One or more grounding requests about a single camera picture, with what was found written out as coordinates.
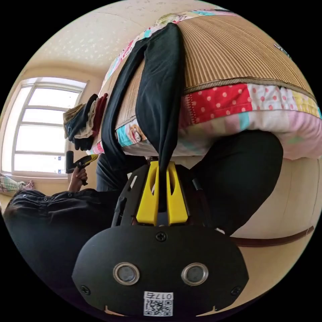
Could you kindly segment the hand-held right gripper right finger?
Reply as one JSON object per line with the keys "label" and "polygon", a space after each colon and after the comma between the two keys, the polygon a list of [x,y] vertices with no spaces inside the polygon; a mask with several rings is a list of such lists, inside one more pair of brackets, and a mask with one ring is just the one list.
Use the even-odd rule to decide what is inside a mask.
{"label": "hand-held right gripper right finger", "polygon": [[188,220],[188,213],[176,166],[170,162],[166,171],[166,197],[169,225],[182,225]]}

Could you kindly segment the person's left hand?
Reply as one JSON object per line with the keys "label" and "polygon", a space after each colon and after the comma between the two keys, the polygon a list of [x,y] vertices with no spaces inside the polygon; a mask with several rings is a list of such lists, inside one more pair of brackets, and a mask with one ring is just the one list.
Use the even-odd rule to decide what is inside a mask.
{"label": "person's left hand", "polygon": [[79,192],[83,186],[83,181],[87,181],[86,169],[79,169],[78,167],[74,169],[70,184],[68,187],[69,192]]}

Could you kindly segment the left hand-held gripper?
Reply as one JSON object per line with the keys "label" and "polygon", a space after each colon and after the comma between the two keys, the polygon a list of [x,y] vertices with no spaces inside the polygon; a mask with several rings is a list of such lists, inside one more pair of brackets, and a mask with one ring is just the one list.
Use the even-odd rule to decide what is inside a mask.
{"label": "left hand-held gripper", "polygon": [[82,161],[78,161],[76,168],[73,172],[73,186],[86,186],[87,185],[87,173],[85,167],[96,161],[99,154],[87,155]]}

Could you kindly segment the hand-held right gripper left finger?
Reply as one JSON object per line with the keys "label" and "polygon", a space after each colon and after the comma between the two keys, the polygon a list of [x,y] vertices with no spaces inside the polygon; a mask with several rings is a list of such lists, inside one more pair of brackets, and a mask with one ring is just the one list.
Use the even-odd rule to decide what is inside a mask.
{"label": "hand-held right gripper left finger", "polygon": [[159,204],[159,163],[153,161],[147,172],[136,220],[142,225],[156,225]]}

